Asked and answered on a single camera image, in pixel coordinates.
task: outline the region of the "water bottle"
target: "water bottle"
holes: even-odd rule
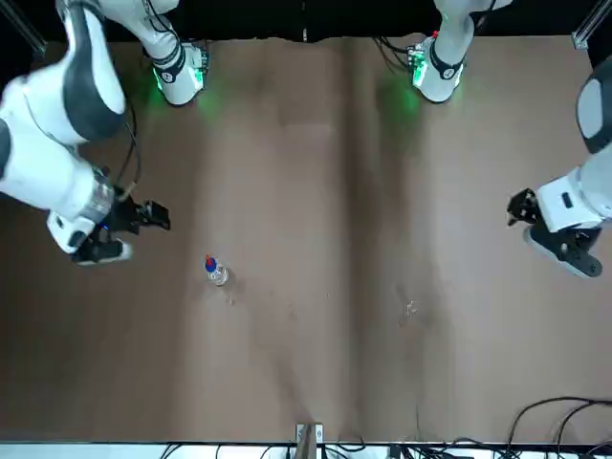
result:
[[[218,263],[212,256],[207,255],[207,260],[204,263],[207,270],[208,282],[217,287],[221,287],[228,281],[230,273],[228,269],[221,263]]]

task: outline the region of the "brown table surface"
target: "brown table surface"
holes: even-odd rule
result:
[[[315,420],[328,440],[501,441],[525,404],[610,395],[610,233],[584,281],[506,228],[510,196],[587,158],[590,66],[569,37],[476,39],[443,105],[367,39],[211,51],[207,91],[177,109],[140,46],[113,46],[138,113],[135,197],[172,218],[128,237],[133,261],[76,267],[43,213],[2,201],[3,438],[288,441]],[[116,172],[127,145],[83,155]],[[229,293],[207,284],[208,252]],[[517,439],[552,440],[570,406]],[[567,438],[610,420],[580,413]]]

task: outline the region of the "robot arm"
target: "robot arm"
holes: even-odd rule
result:
[[[170,22],[160,16],[179,0],[102,0],[104,15],[133,33],[153,62],[158,85],[172,105],[185,105],[204,88],[208,53],[182,43]]]
[[[529,224],[527,242],[582,277],[601,274],[601,263],[588,251],[612,219],[612,57],[598,66],[580,91],[580,133],[591,156],[569,174],[525,189],[508,205],[510,225]]]
[[[116,230],[169,229],[167,210],[121,200],[122,190],[81,159],[76,145],[106,138],[123,123],[125,99],[95,0],[57,4],[69,49],[56,64],[14,79],[0,105],[0,191],[50,211],[55,242],[79,262],[122,259]],[[108,238],[101,240],[102,228]]]
[[[468,47],[474,37],[473,12],[506,7],[513,0],[434,0],[442,16],[437,36],[408,47],[412,84],[432,102],[450,98],[464,69]]]

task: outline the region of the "black background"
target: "black background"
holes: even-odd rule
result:
[[[510,6],[490,14],[483,35],[569,35],[597,0],[514,0]],[[17,2],[39,32],[50,41],[64,41],[63,26],[52,0]],[[169,14],[183,38],[225,40],[233,38],[281,37],[302,41],[334,36],[402,36],[431,34],[440,25],[440,14],[432,0],[182,0]],[[122,26],[106,23],[109,41],[132,41]],[[4,53],[0,83],[27,72],[31,52],[11,25],[0,17],[0,40],[11,47]],[[589,54],[596,65],[612,53],[612,17],[589,41]]]

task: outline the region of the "cable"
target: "cable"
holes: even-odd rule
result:
[[[588,451],[586,451],[585,455],[586,456],[591,456],[598,449],[605,448],[605,447],[610,447],[610,446],[612,446],[612,440],[607,440],[607,441],[605,441],[603,443],[599,443],[598,445],[596,445],[596,446],[592,447],[591,449],[589,449]]]
[[[386,65],[387,69],[389,69],[389,71],[392,74],[397,74],[397,72],[402,72],[402,73],[407,73],[408,72],[408,68],[407,68],[407,63],[403,62],[400,57],[398,55],[394,54],[394,57],[396,58],[396,60],[398,61],[398,63],[393,62],[389,56],[386,54],[385,49],[383,47],[383,44],[378,40],[378,38],[372,38],[374,40],[374,43],[376,44],[376,47],[379,49],[379,51],[381,52],[381,56],[382,59],[384,60],[384,64]]]
[[[138,184],[139,180],[141,179],[141,175],[142,175],[142,152],[141,152],[141,147],[136,138],[136,135],[138,132],[138,125],[136,123],[136,111],[134,110],[134,105],[129,99],[128,99],[128,104],[132,112],[132,123],[134,125],[134,129],[132,130],[129,123],[127,122],[124,123],[123,125],[125,126],[125,129],[129,133],[130,138],[132,139],[132,143],[130,144],[130,148],[127,152],[127,155],[125,156],[125,160],[123,161],[123,166],[121,167],[120,173],[117,176],[117,179],[115,180],[115,186],[119,184],[121,177],[123,176],[123,173],[125,172],[125,169],[127,168],[127,165],[129,164],[130,159],[132,158],[132,152],[134,151],[136,152],[136,172],[134,173],[134,180],[132,180],[132,183],[125,188],[125,191],[120,196],[119,198],[120,201],[125,201],[127,199],[127,197],[130,195],[130,193],[134,190],[134,188]]]
[[[557,432],[557,457],[559,457],[561,455],[561,441],[563,440],[563,431],[565,430],[565,428],[567,427],[567,424],[570,422],[570,419],[572,419],[572,417],[575,414],[580,413],[581,411],[583,411],[585,408],[588,408],[589,406],[593,406],[592,403],[587,403],[587,404],[581,404],[580,406],[574,408],[572,411],[570,411],[567,416],[565,416],[565,419],[563,420],[563,422],[561,423],[561,425],[558,428],[558,432]]]
[[[351,448],[344,447],[343,445],[340,445],[338,443],[335,443],[334,447],[336,447],[338,449],[341,449],[344,452],[348,452],[348,453],[351,453],[351,452],[360,452],[360,451],[363,451],[365,449],[365,445],[361,445],[360,447],[356,447],[355,449],[351,449]]]
[[[132,114],[132,126],[133,126],[132,133],[134,134],[134,138],[137,138],[138,137],[138,123],[136,119],[136,111],[134,110],[134,104],[128,97],[126,97],[125,99],[127,101],[127,104],[130,107],[130,112]],[[120,172],[117,178],[115,179],[115,183],[114,183],[115,186],[119,184],[121,178],[123,177],[123,174],[125,173],[125,169],[127,169],[127,165],[129,164],[132,158],[132,153],[134,152],[134,148],[136,147],[136,144],[134,143],[132,136],[130,136],[130,141],[131,141],[130,148],[129,150],[127,150],[127,155],[125,156],[125,160],[123,160],[123,165],[121,166]]]
[[[389,39],[386,36],[379,36],[377,37],[384,46],[386,46],[389,50],[395,52],[395,53],[400,53],[402,55],[407,55],[408,54],[408,50],[405,48],[400,48],[398,46],[395,46],[394,44],[392,44]]]
[[[393,54],[393,56],[395,57],[395,60],[400,64],[401,67],[403,68],[407,67],[408,65],[407,60],[403,60],[401,56],[408,55],[408,50],[393,46],[391,42],[388,39],[384,38],[383,36],[376,37],[375,40],[378,40],[381,43],[381,46],[384,46],[387,50],[389,50]]]
[[[264,452],[261,453],[261,456],[259,456],[259,459],[264,459],[264,456],[266,455],[266,453],[272,448],[274,447],[267,447],[266,449],[264,449]]]
[[[178,448],[180,448],[182,445],[180,444],[176,444],[176,445],[168,445],[165,449],[164,452],[162,453],[162,455],[160,456],[160,459],[167,459],[168,457],[170,457],[170,455],[176,451]]]
[[[155,16],[155,18],[158,20],[158,22],[160,24],[162,24],[162,27],[164,28],[162,31],[160,31],[157,27],[155,27],[155,24],[153,23],[152,20],[149,19],[149,23],[151,24],[151,27],[153,28],[153,30],[155,32],[159,32],[159,33],[164,33],[164,32],[170,32],[172,33],[177,41],[179,43],[193,43],[194,41],[200,41],[201,38],[190,38],[190,39],[184,39],[181,38],[177,32],[173,29],[170,29],[165,22],[162,20],[162,16],[160,14],[157,13],[157,11],[155,10],[155,7],[153,6],[153,3],[151,2],[151,0],[146,0],[147,5],[149,6],[149,8],[151,9],[151,12],[153,13],[153,15]]]
[[[351,452],[360,452],[360,451],[363,451],[365,449],[365,442],[363,441],[363,437],[361,437],[361,436],[360,436],[360,443],[361,444],[358,447],[356,447],[356,448],[347,448],[347,447],[341,445],[340,443],[335,443],[334,446],[336,448],[339,448],[339,449],[343,450],[344,452],[348,452],[348,453],[351,453]]]
[[[335,449],[330,449],[326,445],[323,445],[323,451],[327,453],[327,451],[333,452],[337,457],[341,457],[342,459],[348,459],[348,456],[340,451],[336,451]]]
[[[510,434],[508,435],[508,441],[506,444],[506,452],[504,455],[508,455],[511,452],[514,435],[516,434],[516,427],[518,426],[518,422],[523,417],[523,415],[532,408],[537,406],[541,406],[543,404],[550,404],[553,402],[584,402],[585,404],[600,404],[603,406],[612,406],[612,400],[606,399],[588,399],[586,397],[572,397],[572,396],[563,396],[563,397],[553,397],[551,399],[540,400],[539,402],[535,402],[534,404],[529,404],[521,409],[516,417],[514,418],[512,428],[510,429]]]
[[[483,28],[487,24],[487,21],[489,21],[489,16],[491,14],[491,11],[493,11],[493,9],[495,8],[496,3],[497,3],[497,0],[491,0],[491,4],[489,5],[489,8],[484,12],[482,16],[480,16],[480,19],[478,19],[478,23],[476,24],[476,27],[474,28],[474,36],[477,36],[478,34],[482,32]]]

